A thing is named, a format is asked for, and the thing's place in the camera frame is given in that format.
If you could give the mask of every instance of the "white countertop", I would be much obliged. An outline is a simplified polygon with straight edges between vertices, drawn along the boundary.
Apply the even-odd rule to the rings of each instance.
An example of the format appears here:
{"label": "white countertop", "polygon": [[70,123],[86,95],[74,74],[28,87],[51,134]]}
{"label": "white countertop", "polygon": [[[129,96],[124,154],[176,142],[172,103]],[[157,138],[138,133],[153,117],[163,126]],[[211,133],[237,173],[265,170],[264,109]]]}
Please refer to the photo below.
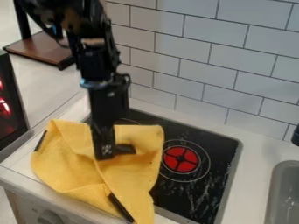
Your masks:
{"label": "white countertop", "polygon": [[[273,168],[285,160],[299,160],[299,148],[291,143],[234,127],[217,124],[177,111],[161,108],[143,101],[131,100],[130,106],[156,116],[186,123],[203,130],[232,137],[242,142],[240,161],[237,166],[231,192],[226,203],[222,224],[262,224],[268,200],[268,189]],[[87,98],[76,102],[59,118],[79,122],[89,114]],[[24,146],[0,164],[0,185],[15,193],[51,208],[53,211],[83,217],[93,223],[124,223],[78,200],[57,194],[31,171],[31,152],[41,138],[37,134]],[[157,224],[176,223],[156,215]]]}

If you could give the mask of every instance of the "red light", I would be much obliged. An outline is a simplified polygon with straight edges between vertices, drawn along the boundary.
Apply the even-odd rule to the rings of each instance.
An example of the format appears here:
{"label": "red light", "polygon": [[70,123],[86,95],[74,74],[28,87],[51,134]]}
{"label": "red light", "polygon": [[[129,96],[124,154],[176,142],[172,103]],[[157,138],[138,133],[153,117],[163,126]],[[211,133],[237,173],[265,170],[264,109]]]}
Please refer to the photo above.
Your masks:
{"label": "red light", "polygon": [[0,116],[6,119],[10,118],[11,116],[10,106],[2,97],[0,97]]}
{"label": "red light", "polygon": [[1,81],[1,79],[0,79],[0,91],[3,91],[3,83]]}

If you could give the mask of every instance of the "wooden shelf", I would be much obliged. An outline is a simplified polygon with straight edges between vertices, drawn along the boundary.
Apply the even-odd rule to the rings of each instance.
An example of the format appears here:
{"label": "wooden shelf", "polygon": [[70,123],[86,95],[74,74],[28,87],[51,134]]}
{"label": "wooden shelf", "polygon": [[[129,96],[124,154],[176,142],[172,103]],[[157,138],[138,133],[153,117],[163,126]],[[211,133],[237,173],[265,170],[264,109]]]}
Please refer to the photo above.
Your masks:
{"label": "wooden shelf", "polygon": [[59,70],[71,66],[74,63],[71,50],[59,46],[44,31],[36,33],[29,38],[19,40],[16,43],[3,48],[9,53],[22,55],[27,58],[54,65]]}

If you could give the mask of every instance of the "stove knob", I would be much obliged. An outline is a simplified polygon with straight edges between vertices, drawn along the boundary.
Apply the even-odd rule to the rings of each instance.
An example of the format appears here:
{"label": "stove knob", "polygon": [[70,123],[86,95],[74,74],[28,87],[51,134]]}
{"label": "stove knob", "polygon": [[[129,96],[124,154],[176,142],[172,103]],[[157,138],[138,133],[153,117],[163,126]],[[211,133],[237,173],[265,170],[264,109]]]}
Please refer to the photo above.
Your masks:
{"label": "stove knob", "polygon": [[38,217],[38,224],[65,224],[65,222],[54,212],[45,210]]}

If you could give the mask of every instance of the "grout line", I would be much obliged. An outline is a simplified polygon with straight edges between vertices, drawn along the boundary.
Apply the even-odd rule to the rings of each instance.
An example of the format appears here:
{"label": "grout line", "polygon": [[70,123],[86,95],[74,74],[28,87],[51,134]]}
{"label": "grout line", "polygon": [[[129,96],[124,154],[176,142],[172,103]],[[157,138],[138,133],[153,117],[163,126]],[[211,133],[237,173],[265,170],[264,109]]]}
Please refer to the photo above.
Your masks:
{"label": "grout line", "polygon": [[[171,92],[167,92],[165,90],[162,90],[162,89],[158,89],[158,88],[152,88],[152,87],[148,87],[148,86],[144,86],[144,85],[141,85],[141,84],[137,84],[137,83],[134,83],[135,85],[138,85],[138,86],[142,86],[142,87],[145,87],[145,88],[151,88],[151,89],[154,89],[156,91],[160,91],[160,92],[164,92],[164,93],[167,93],[167,94],[172,94],[172,95],[177,95],[177,96],[181,96],[181,97],[184,97],[184,98],[187,98],[187,99],[190,99],[190,100],[194,100],[196,102],[201,102],[199,99],[194,99],[194,98],[191,98],[189,96],[185,96],[185,95],[181,95],[181,94],[174,94],[174,93],[171,93]],[[205,102],[205,103],[208,103],[208,104],[211,104],[211,105],[214,105],[214,106],[218,106],[220,108],[223,108],[223,109],[231,109],[231,110],[235,110],[235,111],[238,111],[238,112],[242,112],[242,113],[245,113],[245,114],[248,114],[248,115],[252,115],[252,116],[258,116],[258,117],[262,117],[262,118],[265,118],[265,119],[268,119],[268,120],[272,120],[272,121],[276,121],[276,122],[279,122],[279,123],[286,123],[286,124],[289,124],[288,122],[284,122],[284,121],[280,121],[280,120],[276,120],[274,118],[271,118],[271,117],[266,117],[266,116],[263,116],[263,115],[257,115],[257,114],[253,114],[253,113],[249,113],[249,112],[246,112],[246,111],[243,111],[243,110],[239,110],[239,109],[236,109],[236,108],[228,108],[228,107],[225,107],[225,106],[222,106],[222,105],[219,105],[219,104],[216,104],[216,103],[212,103],[212,102],[209,102],[209,101],[202,101],[202,102]]]}
{"label": "grout line", "polygon": [[218,17],[219,5],[220,5],[220,0],[218,0],[218,2],[217,2],[217,8],[216,8],[216,14],[215,14],[215,18],[216,18],[216,19],[217,19],[217,17]]}
{"label": "grout line", "polygon": [[244,38],[243,48],[245,48],[245,44],[246,44],[246,42],[247,42],[247,37],[248,37],[249,27],[250,27],[250,25],[248,25],[248,27],[247,27],[247,31],[246,31],[245,38]]}
{"label": "grout line", "polygon": [[272,70],[271,70],[270,77],[272,77],[273,72],[274,72],[274,70],[275,70],[275,66],[276,66],[276,61],[277,61],[277,59],[278,59],[278,55],[276,55],[276,57],[275,57],[275,62],[274,62],[274,64],[273,64],[273,67],[272,67]]}
{"label": "grout line", "polygon": [[289,26],[289,20],[292,16],[292,13],[293,13],[293,9],[294,9],[294,4],[292,4],[291,8],[290,8],[290,11],[289,11],[289,16],[288,16],[288,20],[287,20],[287,23],[286,23],[286,27],[285,27],[285,30],[288,29],[288,26]]}
{"label": "grout line", "polygon": [[208,55],[208,61],[207,61],[207,64],[210,64],[211,53],[212,53],[212,44],[210,44],[210,50],[209,50],[209,55]]}
{"label": "grout line", "polygon": [[262,108],[262,106],[264,105],[264,101],[265,101],[265,97],[263,97],[262,100],[261,100],[261,106],[260,106],[260,108],[259,108],[258,115],[261,114],[261,108]]}
{"label": "grout line", "polygon": [[129,64],[132,64],[132,48],[129,47]]}
{"label": "grout line", "polygon": [[268,1],[279,2],[279,3],[287,3],[287,4],[297,4],[297,3],[294,3],[294,2],[291,2],[291,1],[285,1],[285,0],[268,0]]}
{"label": "grout line", "polygon": [[181,73],[181,63],[182,63],[182,60],[179,59],[179,61],[178,61],[178,68],[177,68],[177,77],[179,77],[179,75]]}
{"label": "grout line", "polygon": [[156,52],[156,33],[154,33],[154,53]]}
{"label": "grout line", "polygon": [[184,26],[186,24],[186,15],[184,15],[184,19],[183,19],[183,29],[182,29],[182,37],[184,37]]}
{"label": "grout line", "polygon": [[175,105],[174,105],[174,110],[177,109],[177,94],[176,94],[176,98],[175,98]]}
{"label": "grout line", "polygon": [[203,62],[203,61],[198,61],[198,60],[193,60],[193,59],[185,59],[185,58],[181,59],[181,58],[173,56],[173,55],[164,54],[164,53],[160,53],[160,52],[152,52],[152,51],[149,51],[149,50],[144,50],[144,49],[136,48],[136,47],[132,47],[132,46],[120,45],[120,44],[117,44],[117,45],[119,45],[119,46],[126,46],[126,47],[129,47],[131,49],[136,49],[136,50],[140,50],[140,51],[144,51],[144,52],[148,52],[148,53],[160,54],[160,55],[163,55],[163,56],[168,56],[168,57],[172,57],[172,58],[179,59],[179,60],[188,60],[188,61],[199,63],[199,64],[205,64],[205,65],[208,65],[208,66],[211,66],[211,67],[221,67],[221,68],[229,69],[229,70],[232,70],[232,71],[239,71],[239,72],[247,73],[247,74],[255,74],[255,75],[258,75],[260,77],[271,78],[271,79],[275,79],[275,80],[279,80],[279,81],[288,81],[288,82],[295,83],[295,84],[299,83],[297,81],[284,80],[284,79],[277,78],[277,77],[270,77],[269,75],[263,75],[263,74],[260,74],[260,73],[251,73],[251,72],[244,71],[244,70],[237,70],[235,68],[231,68],[231,67],[227,67],[227,66],[217,66],[217,65],[214,65],[214,64],[211,64],[211,63],[209,64],[209,63],[206,63],[206,62]]}
{"label": "grout line", "polygon": [[230,110],[231,110],[231,109],[228,109],[227,112],[226,112],[225,124],[227,124],[227,119],[228,119],[228,115],[229,115]]}
{"label": "grout line", "polygon": [[233,83],[233,90],[236,88],[236,84],[237,84],[238,75],[239,75],[239,71],[237,71],[237,73],[236,73],[236,78],[234,79],[234,83]]}
{"label": "grout line", "polygon": [[[130,28],[130,27],[128,27],[126,25],[123,25],[123,24],[113,24],[113,25],[118,25],[118,26]],[[181,36],[173,35],[173,34],[169,34],[169,33],[165,33],[165,32],[149,31],[149,30],[145,30],[145,29],[137,28],[137,27],[131,27],[131,28],[135,29],[135,30],[139,30],[139,31],[155,32],[155,33],[158,33],[158,34],[168,35],[168,36],[175,37],[175,38],[181,38]],[[227,47],[237,48],[237,49],[246,50],[246,51],[255,52],[255,53],[265,53],[265,54],[274,55],[274,56],[278,55],[278,56],[282,56],[282,57],[286,57],[286,58],[290,58],[290,59],[299,60],[299,57],[296,58],[296,57],[292,57],[292,56],[288,56],[288,55],[283,55],[283,54],[277,54],[277,53],[273,53],[273,52],[262,52],[262,51],[257,51],[257,50],[254,50],[254,49],[242,48],[242,47],[235,46],[235,45],[224,45],[224,44],[220,44],[220,43],[214,43],[214,42],[209,42],[209,41],[205,41],[205,40],[201,40],[201,39],[196,39],[196,38],[188,38],[188,37],[184,37],[184,39],[190,39],[190,40],[195,40],[195,41],[198,41],[198,42],[209,43],[209,44],[212,43],[212,44],[215,44],[215,45],[218,45],[218,46],[227,46]]]}
{"label": "grout line", "polygon": [[236,22],[236,21],[233,21],[233,20],[226,20],[226,19],[220,19],[220,18],[215,19],[213,17],[202,17],[202,16],[197,16],[197,15],[192,15],[192,14],[179,13],[179,12],[171,11],[171,10],[159,10],[159,9],[147,8],[147,7],[142,7],[142,6],[135,6],[135,5],[132,5],[132,7],[146,9],[146,10],[152,10],[152,11],[169,12],[169,13],[172,13],[172,14],[178,14],[178,15],[183,15],[183,16],[190,16],[190,17],[194,17],[194,18],[209,18],[209,19],[223,21],[223,22],[229,22],[229,23],[233,23],[233,24],[254,25],[254,26],[261,27],[261,28],[273,29],[273,30],[284,31],[284,32],[299,33],[299,31],[290,31],[290,30],[285,30],[284,28],[276,28],[276,27],[265,26],[265,25],[260,25],[260,24],[246,24],[246,23]]}
{"label": "grout line", "polygon": [[285,138],[285,137],[287,136],[287,134],[288,134],[289,126],[290,126],[290,124],[288,124],[287,129],[286,129],[286,131],[284,132],[284,135],[283,135],[283,137],[282,137],[282,140],[283,140],[283,141],[285,141],[284,138]]}
{"label": "grout line", "polygon": [[203,92],[202,92],[202,94],[201,94],[201,101],[203,101],[204,100],[204,95],[205,95],[205,85],[206,84],[204,84],[204,86],[203,86]]}
{"label": "grout line", "polygon": [[129,6],[129,27],[132,26],[132,13],[131,13],[131,6]]}
{"label": "grout line", "polygon": [[153,78],[152,78],[152,83],[151,83],[151,86],[153,88],[155,87],[155,76],[156,76],[156,73],[153,72]]}
{"label": "grout line", "polygon": [[[201,83],[201,84],[207,84],[207,85],[210,85],[210,86],[213,86],[213,87],[216,87],[216,88],[224,88],[224,89],[227,89],[227,90],[232,90],[232,91],[237,92],[237,93],[242,93],[242,94],[246,94],[246,95],[258,96],[258,97],[260,97],[260,98],[263,97],[263,96],[261,96],[261,95],[251,94],[251,93],[247,93],[247,92],[242,92],[242,91],[239,91],[239,90],[236,90],[236,89],[231,89],[231,88],[229,88],[229,87],[221,87],[221,86],[217,86],[217,85],[215,85],[215,84],[211,84],[211,83],[204,83],[204,82],[199,81],[199,80],[191,80],[191,79],[187,79],[187,78],[185,78],[185,77],[181,77],[181,76],[177,77],[177,76],[175,76],[175,75],[173,75],[173,74],[162,73],[162,72],[159,72],[159,71],[150,70],[150,69],[148,69],[148,68],[144,68],[144,67],[140,67],[140,66],[132,66],[132,67],[137,67],[137,68],[141,68],[141,69],[144,69],[144,70],[147,70],[147,71],[151,71],[151,72],[154,72],[154,73],[160,73],[160,74],[168,75],[168,76],[170,76],[170,77],[172,77],[172,78],[173,78],[173,77],[176,77],[176,78],[178,78],[178,79],[183,79],[183,80],[187,80],[187,81],[194,81],[194,82]],[[280,100],[277,100],[277,99],[274,99],[274,98],[267,98],[267,97],[264,97],[264,98],[265,98],[265,99],[269,99],[269,100],[273,100],[273,101],[276,101],[276,102],[283,102],[283,103],[287,103],[287,104],[290,104],[290,105],[296,105],[296,106],[297,106],[297,104],[296,104],[296,103],[293,103],[293,102],[280,101]]]}

